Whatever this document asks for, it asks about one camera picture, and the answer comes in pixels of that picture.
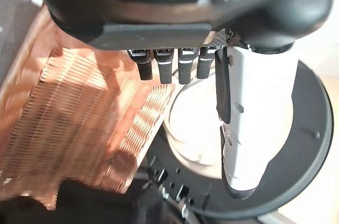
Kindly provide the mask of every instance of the black mounting plate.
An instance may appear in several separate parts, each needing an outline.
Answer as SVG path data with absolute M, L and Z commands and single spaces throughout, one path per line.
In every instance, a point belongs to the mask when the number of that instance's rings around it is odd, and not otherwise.
M 298 64 L 292 101 L 293 123 L 288 139 L 248 199 L 232 198 L 222 180 L 199 175 L 182 165 L 172 153 L 163 127 L 147 153 L 154 179 L 158 181 L 161 176 L 160 182 L 174 199 L 185 186 L 188 208 L 206 220 L 248 219 L 279 208 L 314 179 L 333 136 L 333 112 L 326 90 L 302 62 Z

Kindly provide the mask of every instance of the black fabric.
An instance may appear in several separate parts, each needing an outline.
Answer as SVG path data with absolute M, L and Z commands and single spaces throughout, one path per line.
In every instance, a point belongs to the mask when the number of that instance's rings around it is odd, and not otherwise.
M 77 181 L 64 181 L 55 211 L 19 196 L 0 202 L 0 224 L 170 224 L 170 209 L 155 187 L 134 180 L 126 194 L 109 193 Z

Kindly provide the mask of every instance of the black circular platform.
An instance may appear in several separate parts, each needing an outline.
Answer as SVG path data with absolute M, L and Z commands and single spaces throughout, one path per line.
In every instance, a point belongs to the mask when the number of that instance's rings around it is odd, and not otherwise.
M 147 153 L 154 179 L 160 178 L 159 182 L 174 199 L 181 192 L 189 209 L 206 218 L 247 219 L 279 208 L 302 192 L 317 175 L 333 135 L 327 93 L 302 62 L 298 64 L 292 101 L 293 123 L 288 139 L 248 199 L 232 198 L 222 180 L 199 175 L 182 165 L 172 153 L 162 127 Z

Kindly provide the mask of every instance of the white plastic casing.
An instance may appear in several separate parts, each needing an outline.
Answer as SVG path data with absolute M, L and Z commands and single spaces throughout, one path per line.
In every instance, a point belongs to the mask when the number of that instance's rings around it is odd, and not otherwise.
M 263 55 L 227 48 L 230 57 L 230 124 L 224 124 L 224 169 L 235 190 L 256 188 L 292 124 L 292 90 L 298 65 L 293 48 Z

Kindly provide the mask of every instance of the woven basket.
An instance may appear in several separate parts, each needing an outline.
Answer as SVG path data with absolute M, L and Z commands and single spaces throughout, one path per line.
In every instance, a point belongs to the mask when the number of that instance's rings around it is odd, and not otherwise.
M 124 193 L 174 88 L 67 35 L 43 6 L 0 90 L 0 199 L 53 208 L 65 178 Z

